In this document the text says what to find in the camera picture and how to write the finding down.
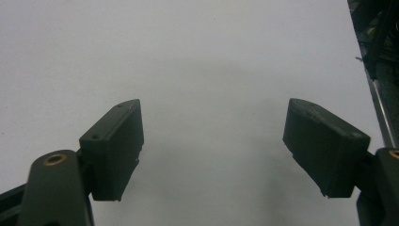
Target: white surface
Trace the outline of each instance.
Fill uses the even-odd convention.
[[[359,225],[282,133],[290,97],[382,139],[345,1],[1,1],[0,192],[139,98],[140,164],[104,225]]]

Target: screw hole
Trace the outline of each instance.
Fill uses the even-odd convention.
[[[47,166],[47,167],[51,167],[54,165],[57,165],[61,162],[63,162],[65,159],[67,159],[67,155],[65,155],[64,153],[56,153],[53,154],[49,157],[47,157],[44,162],[43,165]]]
[[[396,159],[399,159],[399,151],[390,150],[390,155]]]

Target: white background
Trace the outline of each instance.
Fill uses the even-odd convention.
[[[1,1],[0,192],[139,98],[145,144],[96,225],[359,225],[282,142],[289,98],[382,139],[345,1]]]

